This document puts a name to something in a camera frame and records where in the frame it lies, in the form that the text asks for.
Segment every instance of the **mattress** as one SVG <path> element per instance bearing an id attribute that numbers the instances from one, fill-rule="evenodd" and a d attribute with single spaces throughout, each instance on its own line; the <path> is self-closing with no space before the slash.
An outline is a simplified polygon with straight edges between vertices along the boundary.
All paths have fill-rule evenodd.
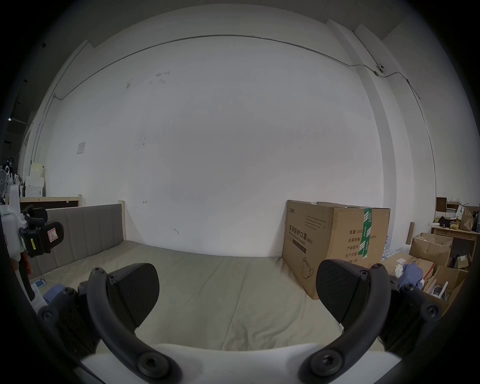
<path id="1" fill-rule="evenodd" d="M 47 285 L 77 289 L 90 271 L 151 263 L 160 282 L 155 307 L 135 331 L 149 345 L 170 343 L 239 351 L 303 343 L 329 344 L 341 327 L 297 283 L 282 258 L 227 257 L 124 241 L 42 275 Z M 371 349 L 383 350 L 377 341 Z M 97 353 L 107 351 L 98 346 Z"/>

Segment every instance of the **smartphone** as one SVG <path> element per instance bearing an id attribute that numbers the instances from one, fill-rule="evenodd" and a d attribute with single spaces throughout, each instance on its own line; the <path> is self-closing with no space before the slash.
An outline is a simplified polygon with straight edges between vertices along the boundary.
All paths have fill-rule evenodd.
<path id="1" fill-rule="evenodd" d="M 45 281 L 45 279 L 38 279 L 38 280 L 34 281 L 33 283 L 36 284 L 37 288 L 40 288 L 40 287 L 43 287 L 44 285 L 47 285 L 47 282 Z"/>

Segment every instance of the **green tape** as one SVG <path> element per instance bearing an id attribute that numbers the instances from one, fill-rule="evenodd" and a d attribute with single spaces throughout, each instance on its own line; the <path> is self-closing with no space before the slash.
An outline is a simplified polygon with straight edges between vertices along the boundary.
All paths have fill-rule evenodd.
<path id="1" fill-rule="evenodd" d="M 363 211 L 363 232 L 361 235 L 361 243 L 359 247 L 359 256 L 362 259 L 368 256 L 368 246 L 370 244 L 370 235 L 372 234 L 372 209 L 365 208 Z"/>

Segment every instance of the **ceiling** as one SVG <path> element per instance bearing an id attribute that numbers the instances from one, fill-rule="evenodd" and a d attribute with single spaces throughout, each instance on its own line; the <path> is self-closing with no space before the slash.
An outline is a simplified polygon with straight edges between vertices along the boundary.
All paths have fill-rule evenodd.
<path id="1" fill-rule="evenodd" d="M 385 38 L 411 12 L 402 0 L 92 0 L 74 4 L 43 39 L 45 46 L 27 72 L 13 117 L 27 121 L 65 60 L 84 40 L 94 47 L 147 18 L 179 8 L 212 3 L 246 3 L 285 9 L 321 22 L 332 19 L 354 30 L 365 25 Z"/>

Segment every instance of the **white box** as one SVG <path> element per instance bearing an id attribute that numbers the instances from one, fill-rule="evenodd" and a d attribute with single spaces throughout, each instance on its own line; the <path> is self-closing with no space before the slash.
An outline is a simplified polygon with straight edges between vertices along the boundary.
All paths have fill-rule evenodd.
<path id="1" fill-rule="evenodd" d="M 25 186 L 25 197 L 42 197 L 43 187 Z"/>
<path id="2" fill-rule="evenodd" d="M 25 177 L 25 185 L 29 187 L 42 187 L 45 185 L 45 179 L 43 177 Z"/>

